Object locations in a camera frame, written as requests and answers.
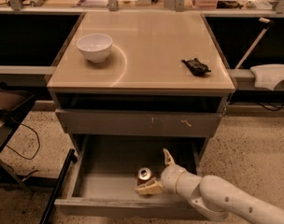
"speckled floor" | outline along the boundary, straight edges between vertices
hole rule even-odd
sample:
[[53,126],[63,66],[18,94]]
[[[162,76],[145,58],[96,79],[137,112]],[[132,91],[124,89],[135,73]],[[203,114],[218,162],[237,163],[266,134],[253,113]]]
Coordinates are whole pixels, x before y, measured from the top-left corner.
[[[52,111],[50,104],[38,104],[29,113],[24,124],[37,130],[41,149],[32,161],[18,157],[5,148],[0,158],[17,173],[56,177],[72,143]],[[20,127],[9,145],[23,155],[31,156],[36,150],[36,138],[32,132]],[[269,112],[263,108],[230,107],[214,138],[207,146],[201,161],[204,175],[219,175],[245,192],[284,209],[284,110]],[[68,181],[63,192],[67,192]],[[36,192],[30,196],[20,189],[0,188],[0,224],[39,223],[48,202],[49,192]],[[183,221],[112,217],[66,216],[55,209],[52,223],[154,223],[187,224],[214,223],[208,221]],[[247,223],[230,215],[224,223]]]

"drawer front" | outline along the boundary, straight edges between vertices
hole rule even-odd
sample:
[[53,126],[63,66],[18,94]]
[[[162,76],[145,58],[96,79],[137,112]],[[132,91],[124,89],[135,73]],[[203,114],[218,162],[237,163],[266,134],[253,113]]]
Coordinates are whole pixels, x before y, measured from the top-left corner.
[[56,114],[72,134],[210,137],[221,119],[218,113],[57,109]]
[[175,194],[135,192],[142,167],[149,167],[160,180],[164,147],[176,163],[196,173],[198,145],[199,139],[193,138],[86,135],[67,197],[55,205],[67,215],[203,219]]

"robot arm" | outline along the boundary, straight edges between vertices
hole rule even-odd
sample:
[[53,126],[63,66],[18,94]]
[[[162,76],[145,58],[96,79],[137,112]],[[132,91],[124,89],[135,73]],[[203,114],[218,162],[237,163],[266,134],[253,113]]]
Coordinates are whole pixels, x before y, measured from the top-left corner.
[[[208,219],[223,221],[231,212],[253,224],[284,224],[284,210],[248,195],[218,176],[191,174],[174,163],[168,150],[164,154],[166,168],[161,175],[161,189],[181,196]],[[137,191],[147,189],[148,185],[138,187]]]

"beige countertop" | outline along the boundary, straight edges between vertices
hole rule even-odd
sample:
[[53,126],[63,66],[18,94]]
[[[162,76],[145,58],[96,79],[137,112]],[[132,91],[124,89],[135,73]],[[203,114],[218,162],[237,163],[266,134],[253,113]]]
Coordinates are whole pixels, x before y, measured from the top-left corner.
[[[77,49],[79,38],[104,33],[113,39],[102,63],[87,61]],[[195,77],[181,62],[198,58],[211,69]],[[50,82],[53,90],[181,90],[231,92],[225,69],[199,12],[87,12]]]

